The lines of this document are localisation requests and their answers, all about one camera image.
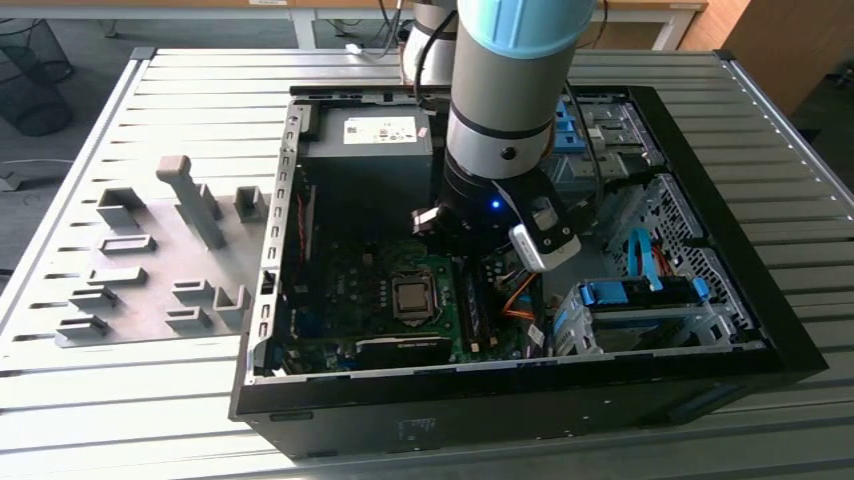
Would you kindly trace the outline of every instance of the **chair leg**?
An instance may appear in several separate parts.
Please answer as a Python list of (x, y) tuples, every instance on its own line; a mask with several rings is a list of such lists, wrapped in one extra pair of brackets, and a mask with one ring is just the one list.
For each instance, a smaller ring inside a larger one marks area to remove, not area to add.
[(119, 20), (99, 20), (98, 24), (102, 27), (104, 38), (116, 38), (119, 36)]

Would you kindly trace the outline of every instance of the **white connector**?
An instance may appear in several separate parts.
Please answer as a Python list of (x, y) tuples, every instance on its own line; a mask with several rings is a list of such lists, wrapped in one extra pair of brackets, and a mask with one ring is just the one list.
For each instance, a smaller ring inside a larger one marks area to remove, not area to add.
[(353, 55), (362, 55), (362, 47), (355, 43), (349, 43), (345, 48)]

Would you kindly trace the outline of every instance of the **wire mesh trash bin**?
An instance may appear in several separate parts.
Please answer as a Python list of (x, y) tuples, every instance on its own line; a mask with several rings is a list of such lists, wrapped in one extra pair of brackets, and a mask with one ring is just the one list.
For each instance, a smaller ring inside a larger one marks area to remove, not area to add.
[(0, 117), (27, 136), (40, 137), (71, 123), (71, 109), (30, 49), (0, 49)]
[(28, 61), (32, 52), (54, 82), (68, 79), (75, 72), (54, 30), (44, 19), (0, 18), (0, 50), (14, 62), (18, 62), (18, 56), (23, 56), (23, 61)]

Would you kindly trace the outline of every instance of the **sticker label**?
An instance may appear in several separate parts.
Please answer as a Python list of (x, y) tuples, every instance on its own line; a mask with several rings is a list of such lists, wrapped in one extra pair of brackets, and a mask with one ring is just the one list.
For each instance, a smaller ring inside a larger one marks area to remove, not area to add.
[(350, 117), (345, 144), (415, 143), (415, 117)]
[(537, 328), (534, 324), (531, 324), (531, 326), (529, 327), (529, 337), (531, 337), (531, 340), (534, 340), (534, 343), (537, 344), (538, 347), (543, 346), (546, 335), (543, 335), (543, 332), (541, 331), (539, 328)]
[(698, 3), (672, 3), (672, 10), (700, 10), (704, 6)]

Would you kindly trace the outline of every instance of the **power supply label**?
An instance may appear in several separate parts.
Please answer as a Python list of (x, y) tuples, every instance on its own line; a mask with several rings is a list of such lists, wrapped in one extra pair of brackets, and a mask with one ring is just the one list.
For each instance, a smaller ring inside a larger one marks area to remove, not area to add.
[(350, 117), (345, 144), (415, 143), (415, 117)]

